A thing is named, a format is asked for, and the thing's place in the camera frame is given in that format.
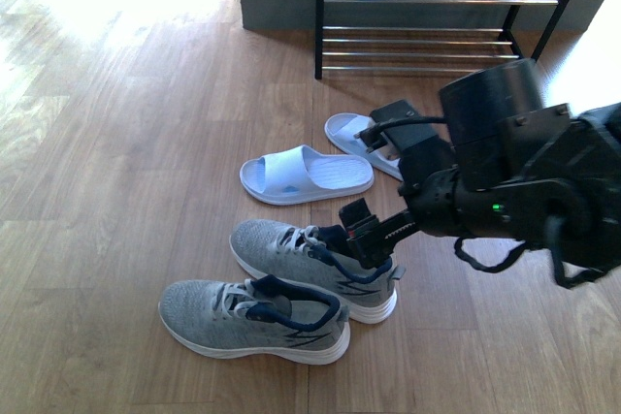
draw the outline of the floor board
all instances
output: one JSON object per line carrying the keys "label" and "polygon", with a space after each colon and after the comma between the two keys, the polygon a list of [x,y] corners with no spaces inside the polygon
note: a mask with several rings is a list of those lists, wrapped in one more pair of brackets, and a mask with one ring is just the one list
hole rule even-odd
{"label": "floor board", "polygon": [[[548,104],[621,101],[619,1],[554,35],[538,64]],[[210,360],[161,325],[166,285],[246,278],[238,222],[334,224],[359,197],[268,206],[239,183],[244,161],[339,153],[323,134],[337,112],[407,99],[438,115],[451,78],[316,81],[312,33],[244,30],[239,0],[0,0],[0,71],[0,413],[621,411],[621,275],[564,291],[545,252],[490,276],[452,239],[402,241],[394,314],[352,323],[329,366]],[[380,218],[405,208],[398,186],[376,172]],[[512,242],[467,245],[491,264]]]}

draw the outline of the black robotic arm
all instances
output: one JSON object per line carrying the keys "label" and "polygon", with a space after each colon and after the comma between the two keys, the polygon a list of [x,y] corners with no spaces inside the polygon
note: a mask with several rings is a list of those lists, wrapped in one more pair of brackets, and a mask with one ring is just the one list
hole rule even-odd
{"label": "black robotic arm", "polygon": [[[444,117],[421,117],[406,101],[371,113],[359,137],[399,156],[407,208],[380,222],[364,199],[340,211],[353,255],[381,265],[397,242],[423,231],[456,237],[457,256],[499,272],[526,250],[549,249],[557,284],[594,281],[621,264],[621,104],[572,118],[545,108],[534,63],[519,60],[440,91]],[[446,123],[452,145],[431,123]],[[498,266],[463,250],[465,239],[523,241]],[[584,268],[566,277],[564,264]]]}

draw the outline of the shoe rack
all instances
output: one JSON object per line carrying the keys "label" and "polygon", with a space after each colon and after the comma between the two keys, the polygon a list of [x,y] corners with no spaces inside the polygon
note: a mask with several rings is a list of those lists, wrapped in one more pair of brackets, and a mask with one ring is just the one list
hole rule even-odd
{"label": "shoe rack", "polygon": [[[512,28],[518,13],[542,15],[546,6],[549,21],[542,30],[531,54],[537,60],[558,24],[570,0],[316,0],[315,70],[321,80],[325,72],[391,72],[464,75],[508,60],[525,58]],[[495,27],[389,27],[371,24],[358,18],[339,22],[334,12],[373,6],[381,16],[382,9],[399,8],[405,16],[415,17],[421,9],[434,6],[442,18],[456,8],[476,6],[482,9],[504,8],[504,19]]]}

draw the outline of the laminate flooring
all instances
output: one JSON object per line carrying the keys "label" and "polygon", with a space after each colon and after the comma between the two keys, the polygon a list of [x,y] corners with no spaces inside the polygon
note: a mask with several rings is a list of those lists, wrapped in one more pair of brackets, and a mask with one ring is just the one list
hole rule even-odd
{"label": "laminate flooring", "polygon": [[[555,36],[539,62],[551,103],[621,101],[601,31]],[[239,0],[0,0],[0,68],[1,413],[621,412],[621,275],[564,291],[545,252],[491,276],[452,239],[402,241],[395,312],[353,322],[328,366],[211,360],[162,326],[168,284],[246,278],[238,222],[334,224],[357,199],[261,204],[244,161],[339,153],[323,124],[341,111],[439,114],[453,78],[314,80],[312,33],[244,30]],[[405,207],[398,184],[376,172],[364,194],[380,218]],[[511,246],[469,248],[493,263]]]}

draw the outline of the sneaker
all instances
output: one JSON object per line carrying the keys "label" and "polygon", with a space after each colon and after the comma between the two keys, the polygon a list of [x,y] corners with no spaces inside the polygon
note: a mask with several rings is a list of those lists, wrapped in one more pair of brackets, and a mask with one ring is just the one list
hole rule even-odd
{"label": "sneaker", "polygon": [[403,267],[392,259],[378,269],[365,270],[349,257],[347,233],[340,225],[297,228],[273,220],[247,220],[229,239],[239,264],[260,278],[276,275],[289,283],[329,293],[349,307],[352,319],[381,322],[397,303],[395,280]]}
{"label": "sneaker", "polygon": [[349,345],[348,309],[339,300],[270,275],[244,283],[173,283],[159,314],[178,342],[210,358],[266,353],[323,365]]}

